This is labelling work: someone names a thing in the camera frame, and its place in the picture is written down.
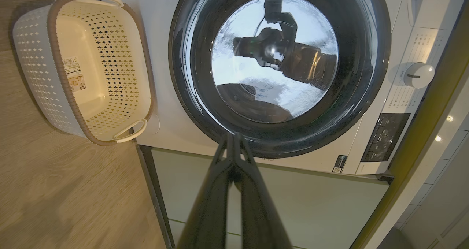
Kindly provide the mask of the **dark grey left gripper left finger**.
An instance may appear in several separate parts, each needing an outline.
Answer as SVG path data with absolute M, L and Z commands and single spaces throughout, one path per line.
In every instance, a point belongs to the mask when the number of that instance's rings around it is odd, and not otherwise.
M 224 249 L 228 194 L 233 182 L 233 134 L 225 134 L 206 173 L 178 249 Z

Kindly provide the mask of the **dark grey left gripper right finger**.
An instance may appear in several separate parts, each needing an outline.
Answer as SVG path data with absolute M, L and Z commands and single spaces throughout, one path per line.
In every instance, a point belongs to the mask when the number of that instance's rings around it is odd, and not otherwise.
M 291 249 L 292 245 L 247 140 L 233 136 L 234 184 L 241 194 L 242 248 Z

